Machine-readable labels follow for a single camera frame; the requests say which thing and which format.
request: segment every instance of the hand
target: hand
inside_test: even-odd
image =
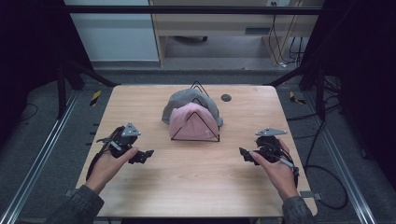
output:
[[[283,150],[289,152],[289,148],[282,140],[279,139],[279,143]],[[258,162],[262,168],[264,168],[283,202],[288,198],[299,196],[294,184],[293,171],[289,166],[281,161],[271,163],[262,157],[262,155],[254,151],[250,151],[249,153],[251,157]]]
[[[133,147],[118,158],[114,158],[110,151],[105,151],[93,166],[92,173],[85,186],[99,194],[105,188],[107,182],[116,175],[125,162],[136,154],[138,149],[138,147]]]

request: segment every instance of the pink object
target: pink object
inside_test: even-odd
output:
[[[188,103],[172,110],[169,132],[173,139],[206,140],[219,135],[219,126],[208,109]]]

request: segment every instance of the sleeve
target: sleeve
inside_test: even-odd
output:
[[[93,223],[104,203],[99,195],[83,185],[45,223]]]
[[[287,224],[317,223],[302,197],[296,196],[287,199],[282,205],[282,210]]]

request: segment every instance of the wall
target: wall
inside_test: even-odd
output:
[[[67,5],[147,6],[147,0],[64,0]],[[92,62],[158,62],[149,14],[71,14]]]

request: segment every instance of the light wood tabletop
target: light wood tabletop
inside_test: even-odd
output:
[[[145,164],[126,163],[100,196],[105,205],[99,217],[282,217],[282,201],[260,166],[244,161],[239,148],[256,150],[255,132],[267,127],[279,135],[300,168],[298,190],[310,190],[276,89],[268,86],[206,85],[224,124],[219,142],[172,141],[162,122],[170,96],[190,86],[117,86],[79,177],[85,176],[93,156],[117,127],[128,122],[141,132],[134,143],[154,150]],[[221,100],[229,94],[230,102]],[[313,199],[305,199],[315,215]]]

